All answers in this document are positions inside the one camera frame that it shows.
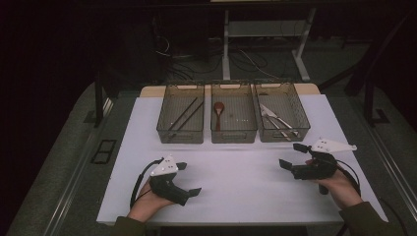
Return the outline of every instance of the table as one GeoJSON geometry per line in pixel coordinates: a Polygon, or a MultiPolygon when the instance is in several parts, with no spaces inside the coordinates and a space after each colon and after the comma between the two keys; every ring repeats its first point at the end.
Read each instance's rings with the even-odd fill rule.
{"type": "MultiPolygon", "coordinates": [[[[312,145],[320,137],[347,143],[324,95],[312,84],[296,85],[312,126],[302,144],[312,145]]],[[[206,92],[206,107],[210,107],[206,92]]],[[[185,206],[169,206],[150,221],[153,226],[184,225],[307,225],[338,223],[342,219],[331,196],[319,193],[309,181],[294,180],[278,165],[280,158],[304,164],[310,158],[292,149],[292,143],[253,144],[211,143],[210,109],[205,109],[205,141],[201,145],[164,145],[156,123],[163,88],[144,88],[137,98],[111,174],[97,221],[114,224],[126,215],[138,175],[155,159],[172,154],[177,162],[187,162],[174,183],[184,190],[203,188],[185,206]]],[[[334,155],[357,172],[362,196],[387,220],[374,192],[352,151],[334,155]]]]}

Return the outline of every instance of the left hand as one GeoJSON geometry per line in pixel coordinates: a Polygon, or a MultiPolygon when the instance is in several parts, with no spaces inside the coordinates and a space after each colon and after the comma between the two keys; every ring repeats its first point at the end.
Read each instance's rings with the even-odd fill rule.
{"type": "Polygon", "coordinates": [[[155,213],[166,206],[174,205],[171,201],[156,195],[149,185],[149,179],[139,192],[138,198],[128,213],[129,218],[147,222],[155,213]]]}

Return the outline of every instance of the gray carpet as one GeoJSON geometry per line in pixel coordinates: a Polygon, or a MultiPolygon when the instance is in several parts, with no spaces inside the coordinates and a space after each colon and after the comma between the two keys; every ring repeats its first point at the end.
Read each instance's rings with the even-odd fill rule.
{"type": "MultiPolygon", "coordinates": [[[[330,79],[340,71],[356,63],[364,54],[367,45],[347,46],[340,48],[341,41],[309,41],[303,59],[316,85],[330,79]]],[[[294,42],[278,42],[273,48],[251,49],[248,55],[260,65],[262,70],[278,77],[291,78],[292,82],[300,83],[300,78],[289,49],[294,42]]],[[[231,63],[232,79],[266,78],[257,72],[242,53],[232,53],[234,62],[231,63]]],[[[220,80],[221,64],[217,66],[221,57],[214,55],[208,61],[192,59],[181,61],[181,65],[174,65],[178,70],[188,73],[189,79],[220,80]]],[[[178,75],[168,75],[167,80],[178,79],[178,75]]],[[[370,128],[362,117],[363,93],[357,97],[347,97],[343,92],[348,78],[322,91],[326,94],[331,107],[342,127],[349,143],[358,147],[355,155],[364,170],[377,196],[384,198],[399,213],[410,235],[417,235],[416,221],[407,208],[403,197],[392,182],[381,159],[381,152],[372,138],[372,132],[381,136],[384,145],[394,156],[398,167],[414,190],[416,173],[414,167],[417,159],[416,133],[409,127],[402,116],[391,105],[387,97],[377,90],[375,106],[381,108],[390,123],[379,124],[370,128]]],[[[55,146],[49,154],[38,178],[12,225],[9,235],[42,235],[46,230],[54,210],[59,205],[60,197],[65,193],[68,183],[77,183],[72,189],[73,198],[61,207],[62,221],[54,221],[48,228],[53,235],[108,235],[109,227],[95,222],[100,203],[110,176],[112,166],[117,156],[123,135],[133,107],[136,92],[122,92],[114,99],[111,112],[105,117],[100,128],[95,129],[92,124],[84,123],[86,116],[93,108],[93,90],[87,88],[74,107],[72,115],[61,132],[55,146]],[[116,140],[116,149],[111,155],[110,162],[105,165],[91,164],[98,144],[102,140],[116,140]],[[78,173],[79,181],[74,180],[76,167],[82,169],[78,173]]],[[[396,222],[392,212],[382,204],[389,221],[396,222]]],[[[340,225],[311,225],[308,226],[310,236],[335,235],[340,225]]]]}

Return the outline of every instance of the white table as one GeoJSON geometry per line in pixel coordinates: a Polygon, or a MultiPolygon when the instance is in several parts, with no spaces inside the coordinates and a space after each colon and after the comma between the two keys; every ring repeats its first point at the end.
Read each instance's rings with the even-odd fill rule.
{"type": "MultiPolygon", "coordinates": [[[[300,99],[312,127],[302,144],[312,145],[320,137],[347,143],[324,95],[305,94],[300,99]]],[[[293,150],[292,143],[266,144],[256,137],[249,145],[212,144],[211,104],[207,97],[204,143],[164,145],[156,131],[161,104],[162,97],[137,98],[98,222],[112,225],[117,216],[126,215],[138,175],[147,164],[168,154],[177,162],[188,163],[173,180],[175,185],[184,190],[203,189],[185,206],[159,211],[149,221],[151,225],[306,225],[342,221],[330,195],[321,195],[316,184],[294,180],[289,171],[279,167],[280,158],[294,164],[304,164],[310,158],[309,154],[293,150]]],[[[355,169],[363,199],[387,219],[354,153],[346,151],[334,156],[355,169]]]]}

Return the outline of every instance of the dark background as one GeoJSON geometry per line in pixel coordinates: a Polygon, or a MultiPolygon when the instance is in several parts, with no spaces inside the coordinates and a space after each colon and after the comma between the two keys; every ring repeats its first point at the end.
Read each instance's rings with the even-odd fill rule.
{"type": "MultiPolygon", "coordinates": [[[[218,11],[86,10],[72,1],[9,0],[0,4],[0,79],[5,107],[1,112],[4,140],[0,164],[0,235],[3,235],[75,102],[98,71],[110,96],[117,96],[120,89],[157,85],[163,80],[161,67],[165,62],[158,60],[153,52],[157,42],[155,30],[169,36],[175,49],[186,49],[205,57],[206,39],[222,37],[223,18],[218,11]],[[155,15],[160,17],[156,26],[151,24],[155,15]]],[[[257,14],[258,17],[273,16],[273,12],[242,11],[242,16],[257,14]]],[[[358,7],[322,8],[317,12],[311,39],[333,35],[373,38],[378,31],[384,31],[389,24],[383,23],[389,22],[395,14],[387,8],[378,8],[378,11],[358,7]]],[[[405,36],[397,40],[415,42],[415,33],[408,33],[405,30],[405,36]]],[[[414,52],[416,44],[411,47],[414,52]]],[[[410,45],[397,42],[387,58],[397,58],[398,50],[406,54],[410,45]]],[[[415,62],[417,53],[413,55],[407,60],[415,62]]],[[[415,71],[401,67],[402,73],[407,70],[415,71]]],[[[395,75],[395,70],[388,75],[395,75]]],[[[388,79],[382,80],[382,84],[387,86],[388,79]]],[[[409,89],[415,87],[415,78],[413,81],[409,89]]],[[[388,89],[395,90],[393,97],[401,106],[404,100],[397,95],[401,90],[392,88],[396,87],[388,89]]],[[[408,94],[410,102],[414,99],[417,104],[415,97],[412,92],[408,94]]],[[[413,111],[405,113],[410,117],[415,114],[413,111]]]]}

